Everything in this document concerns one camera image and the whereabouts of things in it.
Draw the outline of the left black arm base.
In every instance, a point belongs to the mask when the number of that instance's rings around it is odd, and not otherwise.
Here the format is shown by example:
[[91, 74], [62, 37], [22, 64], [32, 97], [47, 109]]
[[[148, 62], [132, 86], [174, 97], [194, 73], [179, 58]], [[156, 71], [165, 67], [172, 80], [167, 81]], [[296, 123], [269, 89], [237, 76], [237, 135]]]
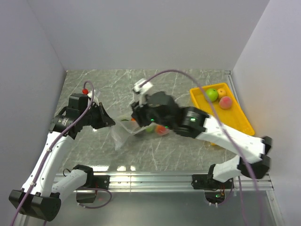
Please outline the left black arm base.
[[96, 209], [106, 206], [112, 200], [109, 183], [110, 176], [108, 175], [94, 176], [92, 182], [77, 189], [77, 203], [87, 209]]

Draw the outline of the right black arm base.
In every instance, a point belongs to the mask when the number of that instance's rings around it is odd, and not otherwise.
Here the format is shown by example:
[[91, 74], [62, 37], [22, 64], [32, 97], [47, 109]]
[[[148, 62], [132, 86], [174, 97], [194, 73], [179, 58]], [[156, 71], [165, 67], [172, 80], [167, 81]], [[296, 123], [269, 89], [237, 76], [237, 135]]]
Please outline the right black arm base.
[[234, 189], [234, 181], [231, 178], [226, 182], [219, 182], [208, 179], [205, 174], [193, 174], [191, 186], [194, 190], [203, 190], [208, 204], [218, 207], [225, 204], [230, 198]]

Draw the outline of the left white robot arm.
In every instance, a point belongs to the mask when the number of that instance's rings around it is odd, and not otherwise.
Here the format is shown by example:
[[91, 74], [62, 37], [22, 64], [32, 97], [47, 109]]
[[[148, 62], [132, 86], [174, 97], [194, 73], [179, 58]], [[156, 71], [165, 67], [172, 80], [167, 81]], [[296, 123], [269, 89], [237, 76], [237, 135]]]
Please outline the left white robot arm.
[[98, 97], [98, 93], [92, 92], [72, 94], [68, 105], [52, 119], [36, 166], [21, 189], [12, 190], [9, 195], [17, 214], [50, 222], [73, 191], [88, 189], [96, 195], [98, 190], [108, 190], [110, 177], [97, 178], [93, 168], [84, 165], [76, 165], [67, 176], [54, 182], [62, 158], [85, 126], [102, 129], [115, 125]]

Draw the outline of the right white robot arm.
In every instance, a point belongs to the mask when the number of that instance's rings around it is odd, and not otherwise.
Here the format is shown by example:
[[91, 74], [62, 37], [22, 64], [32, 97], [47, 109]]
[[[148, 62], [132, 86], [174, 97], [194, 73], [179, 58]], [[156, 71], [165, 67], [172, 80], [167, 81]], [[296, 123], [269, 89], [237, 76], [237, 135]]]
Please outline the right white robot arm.
[[268, 152], [272, 138], [268, 136], [249, 136], [219, 123], [214, 116], [196, 107], [179, 106], [164, 91], [148, 95], [143, 104], [133, 102], [131, 108], [132, 117], [140, 127], [156, 123], [182, 137], [211, 142], [235, 153], [229, 161], [210, 166], [207, 182], [212, 188], [241, 175], [262, 179], [270, 169]]

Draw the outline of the clear plastic bag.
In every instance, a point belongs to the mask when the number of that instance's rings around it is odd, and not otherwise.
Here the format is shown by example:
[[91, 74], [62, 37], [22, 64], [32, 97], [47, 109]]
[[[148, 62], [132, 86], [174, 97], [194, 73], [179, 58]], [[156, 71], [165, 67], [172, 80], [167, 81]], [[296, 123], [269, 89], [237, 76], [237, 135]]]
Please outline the clear plastic bag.
[[145, 129], [149, 126], [152, 125], [157, 126], [157, 124], [155, 123], [151, 123], [146, 127], [140, 127], [136, 121], [131, 121], [126, 118], [117, 120], [115, 121], [115, 123], [116, 125], [110, 128], [110, 135], [113, 139], [116, 151], [121, 149], [126, 143], [129, 142], [135, 142], [139, 140], [149, 140], [149, 139], [161, 137], [157, 135], [155, 131], [153, 133], [147, 133], [145, 131]]

